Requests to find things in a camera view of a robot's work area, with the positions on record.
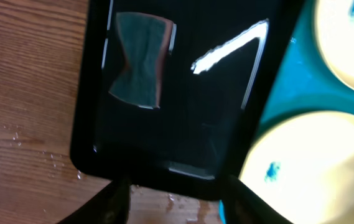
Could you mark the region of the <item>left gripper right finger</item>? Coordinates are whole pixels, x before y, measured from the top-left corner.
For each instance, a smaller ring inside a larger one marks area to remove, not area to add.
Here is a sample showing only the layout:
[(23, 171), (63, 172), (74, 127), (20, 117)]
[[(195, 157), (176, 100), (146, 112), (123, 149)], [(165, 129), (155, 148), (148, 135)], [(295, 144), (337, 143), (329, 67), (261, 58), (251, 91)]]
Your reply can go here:
[(222, 180), (221, 202), (227, 224), (291, 224), (232, 175)]

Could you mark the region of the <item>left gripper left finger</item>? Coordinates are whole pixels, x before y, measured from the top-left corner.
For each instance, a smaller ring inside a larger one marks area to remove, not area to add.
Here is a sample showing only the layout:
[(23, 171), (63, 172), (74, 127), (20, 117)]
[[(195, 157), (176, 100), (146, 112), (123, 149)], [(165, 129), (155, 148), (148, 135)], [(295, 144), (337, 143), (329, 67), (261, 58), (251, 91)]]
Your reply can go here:
[(87, 203), (58, 224), (126, 224), (131, 205), (128, 177), (112, 180)]

